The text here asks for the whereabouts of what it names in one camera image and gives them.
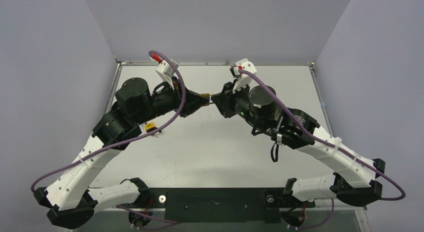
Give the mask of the small brass padlock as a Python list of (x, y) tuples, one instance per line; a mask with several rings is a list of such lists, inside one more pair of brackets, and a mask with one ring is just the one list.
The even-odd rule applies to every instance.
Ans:
[(203, 104), (203, 106), (209, 106), (209, 105), (213, 105), (214, 104), (214, 102), (212, 101), (212, 96), (213, 95), (214, 95), (213, 93), (202, 93), (202, 94), (200, 94), (200, 96), (202, 98), (204, 98), (205, 100), (207, 100), (207, 102), (205, 102)]

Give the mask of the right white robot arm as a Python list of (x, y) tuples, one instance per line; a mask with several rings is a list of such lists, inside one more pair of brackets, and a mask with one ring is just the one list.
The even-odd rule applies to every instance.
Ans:
[(358, 155), (302, 110), (284, 111), (273, 99), (275, 90), (271, 87), (245, 87), (237, 92), (233, 87), (233, 83), (226, 83), (211, 101), (223, 117), (242, 117), (252, 127), (254, 136), (269, 136), (274, 142), (271, 150), (274, 162), (278, 159), (278, 147), (287, 146), (332, 170), (331, 174), (321, 177), (288, 179), (282, 191), (287, 205), (314, 199), (338, 199), (350, 206), (363, 207), (382, 198), (383, 186), (377, 177), (384, 172), (383, 160)]

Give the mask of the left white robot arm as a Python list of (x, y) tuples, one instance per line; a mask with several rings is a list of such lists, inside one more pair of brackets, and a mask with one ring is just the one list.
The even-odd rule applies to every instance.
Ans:
[(187, 117), (209, 103), (206, 94), (184, 88), (176, 77), (154, 90), (144, 79), (130, 78), (116, 91), (115, 98), (74, 162), (62, 169), (61, 176), (51, 185), (33, 188), (35, 199), (48, 208), (47, 218), (55, 226), (73, 230), (102, 210), (119, 205), (148, 205), (150, 189), (140, 178), (102, 188), (92, 188), (91, 183), (128, 147), (131, 139), (142, 134), (141, 125), (172, 111)]

